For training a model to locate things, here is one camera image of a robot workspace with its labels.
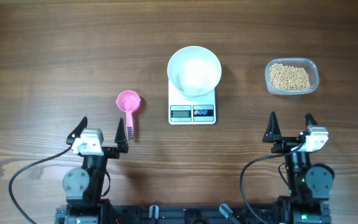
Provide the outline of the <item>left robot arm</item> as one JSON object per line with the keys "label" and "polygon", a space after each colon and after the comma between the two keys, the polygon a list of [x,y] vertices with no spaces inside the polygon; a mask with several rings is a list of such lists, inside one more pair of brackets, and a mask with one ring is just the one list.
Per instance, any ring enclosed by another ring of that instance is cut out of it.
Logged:
{"label": "left robot arm", "polygon": [[122,223],[110,200],[103,198],[110,190],[103,191],[103,184],[104,178],[109,177],[108,160],[119,159],[121,153],[129,150],[124,120],[119,120],[114,147],[103,146],[102,130],[88,128],[87,125],[85,116],[67,136],[66,143],[83,158],[83,163],[80,168],[69,170],[62,180],[67,205],[56,209],[54,223]]}

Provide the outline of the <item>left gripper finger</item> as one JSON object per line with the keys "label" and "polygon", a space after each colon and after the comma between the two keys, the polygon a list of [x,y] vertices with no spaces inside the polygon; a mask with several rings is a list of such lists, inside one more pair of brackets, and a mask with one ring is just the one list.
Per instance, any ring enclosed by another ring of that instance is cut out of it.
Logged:
{"label": "left gripper finger", "polygon": [[129,145],[125,134],[124,120],[122,118],[119,119],[114,142],[117,144],[119,152],[128,153]]}
{"label": "left gripper finger", "polygon": [[66,144],[72,145],[76,138],[79,138],[82,131],[87,127],[88,119],[86,116],[80,121],[77,127],[67,136]]}

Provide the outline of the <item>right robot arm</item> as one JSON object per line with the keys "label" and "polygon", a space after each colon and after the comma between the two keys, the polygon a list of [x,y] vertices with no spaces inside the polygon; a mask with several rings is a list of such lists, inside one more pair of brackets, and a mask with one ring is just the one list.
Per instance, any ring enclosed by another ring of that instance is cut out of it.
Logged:
{"label": "right robot arm", "polygon": [[274,223],[330,224],[329,192],[335,173],[325,164],[312,164],[310,154],[323,148],[328,130],[318,125],[311,114],[305,115],[306,129],[297,137],[283,137],[274,112],[270,114],[262,141],[272,143],[271,152],[285,155],[289,196],[275,203]]}

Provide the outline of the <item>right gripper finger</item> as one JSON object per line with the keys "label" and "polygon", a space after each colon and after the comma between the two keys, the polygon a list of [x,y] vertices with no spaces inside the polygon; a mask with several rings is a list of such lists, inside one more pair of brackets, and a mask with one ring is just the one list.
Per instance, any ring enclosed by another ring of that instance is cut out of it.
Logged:
{"label": "right gripper finger", "polygon": [[282,134],[278,125],[276,113],[270,113],[267,129],[265,130],[262,142],[275,143],[282,140]]}
{"label": "right gripper finger", "polygon": [[305,114],[306,127],[318,125],[311,113]]}

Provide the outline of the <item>pink plastic scoop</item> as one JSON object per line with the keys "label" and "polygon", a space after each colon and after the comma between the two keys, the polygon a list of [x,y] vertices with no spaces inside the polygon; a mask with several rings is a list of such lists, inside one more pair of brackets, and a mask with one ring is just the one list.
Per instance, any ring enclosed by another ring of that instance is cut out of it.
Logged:
{"label": "pink plastic scoop", "polygon": [[119,94],[116,100],[118,108],[126,114],[127,137],[134,138],[134,122],[132,114],[140,106],[140,96],[132,90],[125,90]]}

